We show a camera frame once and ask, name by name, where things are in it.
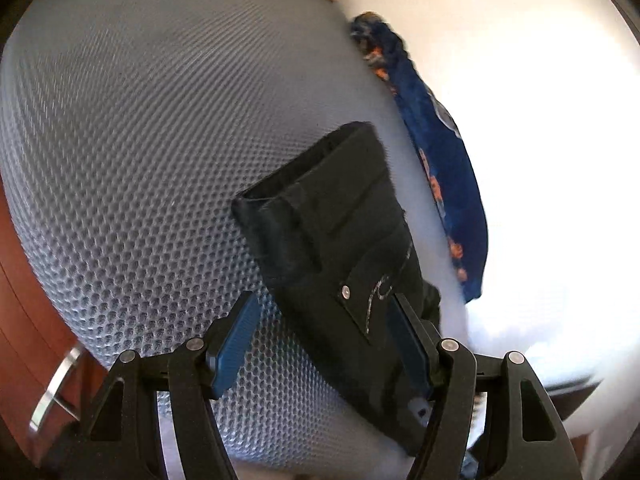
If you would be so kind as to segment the black pants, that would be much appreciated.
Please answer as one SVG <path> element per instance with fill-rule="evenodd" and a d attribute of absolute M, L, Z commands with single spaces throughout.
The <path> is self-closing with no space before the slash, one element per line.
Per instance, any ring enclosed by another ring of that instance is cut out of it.
<path fill-rule="evenodd" d="M 240 193 L 233 217 L 262 281 L 324 380 L 406 452 L 424 429 L 419 396 L 387 328 L 404 295 L 437 321 L 375 128 L 351 122 Z"/>

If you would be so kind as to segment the grey mesh mattress cover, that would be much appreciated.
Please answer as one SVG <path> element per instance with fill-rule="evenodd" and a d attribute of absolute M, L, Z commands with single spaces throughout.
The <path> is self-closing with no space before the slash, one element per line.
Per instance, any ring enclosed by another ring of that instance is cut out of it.
<path fill-rule="evenodd" d="M 262 318 L 213 404 L 235 472 L 402 479 L 412 456 L 321 377 L 232 200 L 346 122 L 378 132 L 424 278 L 461 297 L 390 92 L 329 0 L 1 0 L 1 180 L 36 279 L 102 365 Z"/>

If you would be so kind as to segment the blue orange patterned blanket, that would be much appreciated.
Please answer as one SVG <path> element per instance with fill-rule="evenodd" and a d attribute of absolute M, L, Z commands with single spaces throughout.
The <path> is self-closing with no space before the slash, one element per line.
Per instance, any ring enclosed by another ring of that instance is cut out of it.
<path fill-rule="evenodd" d="M 480 298 L 488 226 L 480 188 L 459 128 L 414 66 L 405 43 L 378 14 L 350 23 L 350 36 L 390 93 L 430 185 L 466 302 Z"/>

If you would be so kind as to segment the brown wooden cabinet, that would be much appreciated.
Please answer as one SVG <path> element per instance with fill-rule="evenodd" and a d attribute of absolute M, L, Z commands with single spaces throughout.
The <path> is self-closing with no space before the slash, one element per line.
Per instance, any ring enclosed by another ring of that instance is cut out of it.
<path fill-rule="evenodd" d="M 1 200 L 1 421 L 29 463 L 37 465 L 63 428 L 98 392 L 106 369 L 83 354 L 63 382 L 64 408 L 53 404 L 38 431 L 32 413 L 77 338 L 58 315 L 32 272 Z"/>

